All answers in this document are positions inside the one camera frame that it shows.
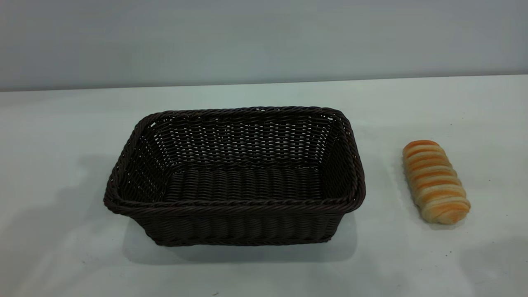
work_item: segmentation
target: striped bread roll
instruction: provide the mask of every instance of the striped bread roll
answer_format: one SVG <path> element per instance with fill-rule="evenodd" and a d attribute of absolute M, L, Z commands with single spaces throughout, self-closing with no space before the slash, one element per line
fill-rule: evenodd
<path fill-rule="evenodd" d="M 403 165 L 416 205 L 428 222 L 454 224 L 471 204 L 466 191 L 438 143 L 418 140 L 403 149 Z"/>

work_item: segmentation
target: dark brown wicker basket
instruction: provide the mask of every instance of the dark brown wicker basket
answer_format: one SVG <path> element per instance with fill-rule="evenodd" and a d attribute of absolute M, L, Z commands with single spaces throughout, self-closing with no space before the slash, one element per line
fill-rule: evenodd
<path fill-rule="evenodd" d="M 254 107 L 145 117 L 104 202 L 159 245 L 287 245 L 330 240 L 364 197 L 340 111 Z"/>

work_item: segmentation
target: white tablecloth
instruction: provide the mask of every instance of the white tablecloth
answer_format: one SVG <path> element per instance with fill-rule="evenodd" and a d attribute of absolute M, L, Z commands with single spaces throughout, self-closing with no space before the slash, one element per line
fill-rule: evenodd
<path fill-rule="evenodd" d="M 156 246 L 102 197 L 134 125 L 169 109 L 327 106 L 364 204 L 326 244 Z M 0 296 L 528 296 L 528 76 L 0 93 Z M 401 150 L 437 141 L 472 209 L 425 223 Z"/>

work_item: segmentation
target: bread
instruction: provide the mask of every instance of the bread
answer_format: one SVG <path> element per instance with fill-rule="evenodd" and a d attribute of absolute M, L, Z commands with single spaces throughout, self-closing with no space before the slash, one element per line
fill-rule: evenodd
<path fill-rule="evenodd" d="M 455 224 L 471 204 L 466 191 L 438 143 L 418 140 L 403 149 L 403 165 L 412 197 L 427 222 Z"/>

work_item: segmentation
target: wicker basket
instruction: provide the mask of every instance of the wicker basket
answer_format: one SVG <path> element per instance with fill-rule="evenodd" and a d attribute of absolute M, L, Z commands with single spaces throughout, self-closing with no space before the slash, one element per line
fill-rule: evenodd
<path fill-rule="evenodd" d="M 341 112 L 254 107 L 145 117 L 104 202 L 159 245 L 287 245 L 330 240 L 364 197 Z"/>

